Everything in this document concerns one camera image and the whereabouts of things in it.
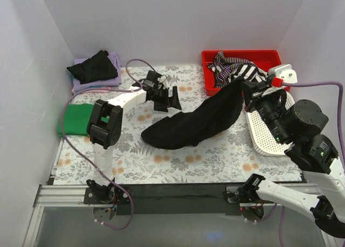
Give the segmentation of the folded green shirt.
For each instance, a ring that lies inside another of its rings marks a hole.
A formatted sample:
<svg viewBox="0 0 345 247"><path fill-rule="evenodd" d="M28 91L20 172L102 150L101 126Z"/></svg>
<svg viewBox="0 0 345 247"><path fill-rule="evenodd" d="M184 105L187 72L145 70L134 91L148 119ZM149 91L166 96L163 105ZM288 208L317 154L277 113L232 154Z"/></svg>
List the folded green shirt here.
<svg viewBox="0 0 345 247"><path fill-rule="evenodd" d="M69 104L64 115L65 134L86 136L92 110L91 104Z"/></svg>

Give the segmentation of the floral patterned table mat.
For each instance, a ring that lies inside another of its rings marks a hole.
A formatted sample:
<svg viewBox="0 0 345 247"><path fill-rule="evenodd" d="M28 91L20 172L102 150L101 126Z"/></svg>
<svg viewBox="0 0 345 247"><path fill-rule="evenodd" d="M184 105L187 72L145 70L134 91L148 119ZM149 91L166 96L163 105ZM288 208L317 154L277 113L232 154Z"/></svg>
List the floral patterned table mat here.
<svg viewBox="0 0 345 247"><path fill-rule="evenodd" d="M201 66L155 69L166 75L172 86L178 86L182 111L192 112L207 98ZM196 147L165 150L142 141L144 129L177 112L174 108L169 113L155 112L150 101L126 113L113 155L112 172L117 184L245 182L252 173L274 182L301 182L298 167L288 157L264 156L255 150L245 112L230 129ZM54 185L83 185L92 178L94 167L67 143L63 143L58 157Z"/></svg>

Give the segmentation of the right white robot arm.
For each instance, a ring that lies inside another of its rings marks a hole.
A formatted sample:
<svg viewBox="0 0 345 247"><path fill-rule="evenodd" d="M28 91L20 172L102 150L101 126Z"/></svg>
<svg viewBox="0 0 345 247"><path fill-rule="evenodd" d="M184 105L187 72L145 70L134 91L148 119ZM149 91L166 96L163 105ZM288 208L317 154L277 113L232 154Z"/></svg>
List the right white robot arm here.
<svg viewBox="0 0 345 247"><path fill-rule="evenodd" d="M252 174L242 186L249 202L271 201L311 219L319 229L344 238L344 169L331 140L321 132L328 117L313 101L302 99L285 107L286 91L262 82L241 85L245 110L256 110L277 143L288 144L284 151L321 190L310 195Z"/></svg>

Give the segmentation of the folded black shirt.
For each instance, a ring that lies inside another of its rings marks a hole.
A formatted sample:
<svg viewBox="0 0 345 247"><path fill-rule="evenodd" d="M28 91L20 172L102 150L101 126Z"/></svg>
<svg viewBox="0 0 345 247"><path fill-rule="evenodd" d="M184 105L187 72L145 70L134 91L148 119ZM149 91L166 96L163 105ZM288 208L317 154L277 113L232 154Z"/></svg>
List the folded black shirt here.
<svg viewBox="0 0 345 247"><path fill-rule="evenodd" d="M111 71L106 70L108 52L100 50L82 63L67 67L67 70L82 84L96 80L106 80Z"/></svg>

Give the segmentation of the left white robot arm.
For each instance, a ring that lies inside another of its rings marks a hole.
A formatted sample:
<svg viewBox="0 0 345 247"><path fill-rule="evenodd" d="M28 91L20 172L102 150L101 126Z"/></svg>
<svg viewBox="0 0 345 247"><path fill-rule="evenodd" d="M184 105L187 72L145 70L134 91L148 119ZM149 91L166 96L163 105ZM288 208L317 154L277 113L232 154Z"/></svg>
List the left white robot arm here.
<svg viewBox="0 0 345 247"><path fill-rule="evenodd" d="M107 101L97 100L87 125L87 134L94 151L93 163L96 165L93 177L87 180L87 185L100 186L96 197L104 204L111 203L115 196L114 189L109 185L114 181L113 151L121 135L123 116L147 101L152 101L154 110L159 112L167 112L170 107L182 109L177 86L172 87L170 95L166 76L155 71L149 71L146 78L120 92L120 95Z"/></svg>

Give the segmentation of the black floral print t-shirt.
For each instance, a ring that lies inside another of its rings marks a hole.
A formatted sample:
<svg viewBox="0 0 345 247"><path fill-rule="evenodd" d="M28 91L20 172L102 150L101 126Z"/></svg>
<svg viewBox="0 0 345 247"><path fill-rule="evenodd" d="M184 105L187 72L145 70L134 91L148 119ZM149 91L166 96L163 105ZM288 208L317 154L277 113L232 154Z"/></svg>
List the black floral print t-shirt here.
<svg viewBox="0 0 345 247"><path fill-rule="evenodd" d="M145 129L141 139L155 148L175 150L195 147L229 129L243 109L243 82L243 78L235 79L192 112L178 112L161 119Z"/></svg>

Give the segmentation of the folded teal shirt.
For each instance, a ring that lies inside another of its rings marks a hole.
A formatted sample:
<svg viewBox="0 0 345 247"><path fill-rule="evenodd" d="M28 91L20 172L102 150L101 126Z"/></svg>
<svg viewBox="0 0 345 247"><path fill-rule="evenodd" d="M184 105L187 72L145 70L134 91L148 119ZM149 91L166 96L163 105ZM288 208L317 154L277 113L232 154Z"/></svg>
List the folded teal shirt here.
<svg viewBox="0 0 345 247"><path fill-rule="evenodd" d="M83 91L83 90L93 86L92 83L81 84L80 81L78 79L76 79L75 77L72 77L72 83L73 83L73 88L72 88L73 93Z"/></svg>

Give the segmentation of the black white striped shirt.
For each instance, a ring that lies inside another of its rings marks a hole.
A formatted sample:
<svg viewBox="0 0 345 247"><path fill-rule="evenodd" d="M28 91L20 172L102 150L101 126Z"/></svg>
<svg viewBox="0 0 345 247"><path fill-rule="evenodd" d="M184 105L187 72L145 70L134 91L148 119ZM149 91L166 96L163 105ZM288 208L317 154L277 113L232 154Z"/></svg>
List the black white striped shirt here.
<svg viewBox="0 0 345 247"><path fill-rule="evenodd" d="M207 64L207 68L213 73L214 88L222 88L238 77L254 83L266 81L268 77L268 73L254 62L238 57L226 57L223 51L216 54L213 62Z"/></svg>

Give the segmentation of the aluminium frame rail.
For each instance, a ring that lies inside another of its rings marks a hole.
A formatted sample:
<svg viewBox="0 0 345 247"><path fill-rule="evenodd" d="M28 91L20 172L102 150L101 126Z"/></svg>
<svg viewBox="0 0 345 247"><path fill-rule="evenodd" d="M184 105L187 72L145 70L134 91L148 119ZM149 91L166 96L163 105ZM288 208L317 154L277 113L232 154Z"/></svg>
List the aluminium frame rail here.
<svg viewBox="0 0 345 247"><path fill-rule="evenodd" d="M240 184L130 184L134 200L214 200L223 199L223 192L234 191ZM34 200L35 207L108 206L109 201L98 200L86 185L40 186Z"/></svg>

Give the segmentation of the white perforated plastic basket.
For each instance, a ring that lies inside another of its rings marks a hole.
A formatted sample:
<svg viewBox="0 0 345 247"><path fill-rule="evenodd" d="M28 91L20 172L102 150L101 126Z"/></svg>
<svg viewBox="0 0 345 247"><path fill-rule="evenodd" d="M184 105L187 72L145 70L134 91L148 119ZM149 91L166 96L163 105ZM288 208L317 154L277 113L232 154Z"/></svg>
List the white perforated plastic basket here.
<svg viewBox="0 0 345 247"><path fill-rule="evenodd" d="M254 149L265 156L285 156L290 144L277 143L257 111L245 115Z"/></svg>

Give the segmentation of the red plastic tray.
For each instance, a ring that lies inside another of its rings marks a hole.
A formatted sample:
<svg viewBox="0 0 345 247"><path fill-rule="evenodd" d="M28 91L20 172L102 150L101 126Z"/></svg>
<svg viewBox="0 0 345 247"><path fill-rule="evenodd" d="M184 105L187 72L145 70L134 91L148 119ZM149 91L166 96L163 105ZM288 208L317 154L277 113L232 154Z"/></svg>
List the red plastic tray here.
<svg viewBox="0 0 345 247"><path fill-rule="evenodd" d="M205 50L202 52L202 66L204 73L204 87L207 96L213 96L219 88L215 88L213 72L207 67L212 63L220 50ZM237 57L254 62L260 69L268 71L271 67L281 64L279 54L276 50L223 50L226 57Z"/></svg>

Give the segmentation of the folded lavender shirt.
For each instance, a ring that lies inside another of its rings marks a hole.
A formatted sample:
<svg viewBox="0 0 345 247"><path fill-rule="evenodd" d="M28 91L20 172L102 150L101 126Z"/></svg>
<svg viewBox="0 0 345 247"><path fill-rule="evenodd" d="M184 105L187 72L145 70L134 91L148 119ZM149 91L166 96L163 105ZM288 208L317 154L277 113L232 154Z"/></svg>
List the folded lavender shirt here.
<svg viewBox="0 0 345 247"><path fill-rule="evenodd" d="M107 76L106 80L91 81L92 87L115 87L122 83L121 80L121 63L119 57L115 51L109 52L107 56L108 60L105 62L106 70L111 71L111 74Z"/></svg>

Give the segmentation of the folded pink shirt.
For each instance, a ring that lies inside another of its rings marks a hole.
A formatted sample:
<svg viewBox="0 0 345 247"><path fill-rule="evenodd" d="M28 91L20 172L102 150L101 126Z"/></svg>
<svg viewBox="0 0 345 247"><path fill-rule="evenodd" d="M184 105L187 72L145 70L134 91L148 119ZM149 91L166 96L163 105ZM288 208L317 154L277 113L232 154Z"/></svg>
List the folded pink shirt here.
<svg viewBox="0 0 345 247"><path fill-rule="evenodd" d="M86 88L84 90L72 90L73 94L83 94L83 93L107 93L112 91L111 87L90 87L90 88Z"/></svg>

